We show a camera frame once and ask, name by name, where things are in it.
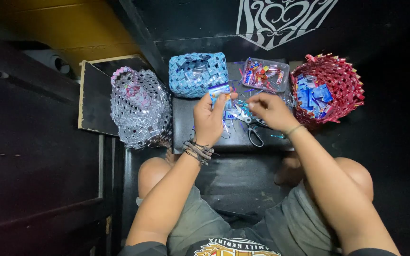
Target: yellow wall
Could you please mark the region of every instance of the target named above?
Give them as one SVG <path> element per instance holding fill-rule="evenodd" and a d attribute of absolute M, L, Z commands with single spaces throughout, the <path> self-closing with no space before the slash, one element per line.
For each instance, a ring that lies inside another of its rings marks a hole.
<path fill-rule="evenodd" d="M 82 60 L 140 53 L 104 0 L 0 0 L 0 25 L 58 50 L 76 74 Z"/>

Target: person's left hand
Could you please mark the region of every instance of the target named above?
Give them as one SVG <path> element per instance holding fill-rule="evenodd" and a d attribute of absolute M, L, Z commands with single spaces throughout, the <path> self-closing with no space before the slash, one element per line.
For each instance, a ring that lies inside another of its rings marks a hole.
<path fill-rule="evenodd" d="M 237 96 L 236 92 L 231 92 L 231 99 L 235 99 Z M 222 124 L 224 106 L 225 95 L 221 94 L 214 104 L 214 109 L 212 109 L 209 93 L 194 106 L 194 128 L 198 145 L 211 148 L 219 140 L 224 129 Z"/>

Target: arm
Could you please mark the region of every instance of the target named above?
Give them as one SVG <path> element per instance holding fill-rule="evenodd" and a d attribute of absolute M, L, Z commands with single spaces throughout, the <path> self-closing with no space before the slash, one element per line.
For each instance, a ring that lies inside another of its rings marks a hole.
<path fill-rule="evenodd" d="M 282 99 L 261 93 L 248 99 L 250 109 L 271 128 L 284 133 L 299 125 Z M 317 204 L 336 231 L 345 254 L 378 248 L 399 255 L 376 209 L 352 179 L 303 127 L 289 134 Z"/>
<path fill-rule="evenodd" d="M 231 96 L 235 98 L 237 95 L 232 93 Z M 194 106 L 197 144 L 211 147 L 221 137 L 224 105 L 225 96 L 221 95 L 212 110 L 211 99 L 207 93 Z M 144 198 L 135 215 L 126 245 L 148 241 L 166 244 L 199 171 L 199 161 L 183 153 L 174 167 Z"/>

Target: white painted logo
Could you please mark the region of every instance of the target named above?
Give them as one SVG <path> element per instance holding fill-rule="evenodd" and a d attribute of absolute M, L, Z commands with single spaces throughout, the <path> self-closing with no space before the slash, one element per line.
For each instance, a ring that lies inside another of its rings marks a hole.
<path fill-rule="evenodd" d="M 240 0 L 236 34 L 265 50 L 271 50 L 318 28 L 337 2 Z"/>

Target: red woven basket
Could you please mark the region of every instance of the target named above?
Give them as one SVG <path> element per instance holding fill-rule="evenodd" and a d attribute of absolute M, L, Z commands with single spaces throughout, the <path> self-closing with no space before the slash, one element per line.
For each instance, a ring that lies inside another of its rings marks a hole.
<path fill-rule="evenodd" d="M 326 122 L 339 123 L 339 118 L 346 116 L 358 106 L 363 105 L 364 90 L 363 83 L 360 82 L 360 76 L 352 64 L 347 63 L 344 58 L 327 55 L 317 55 L 315 57 L 306 55 L 307 63 L 297 67 L 291 72 L 293 82 L 293 96 L 297 101 L 294 114 L 300 123 L 308 129 L 315 129 L 320 124 Z M 304 76 L 312 75 L 317 77 L 319 85 L 326 84 L 332 94 L 333 100 L 328 104 L 332 106 L 332 112 L 322 119 L 316 119 L 313 114 L 300 107 L 297 97 L 297 79 L 300 74 Z"/>

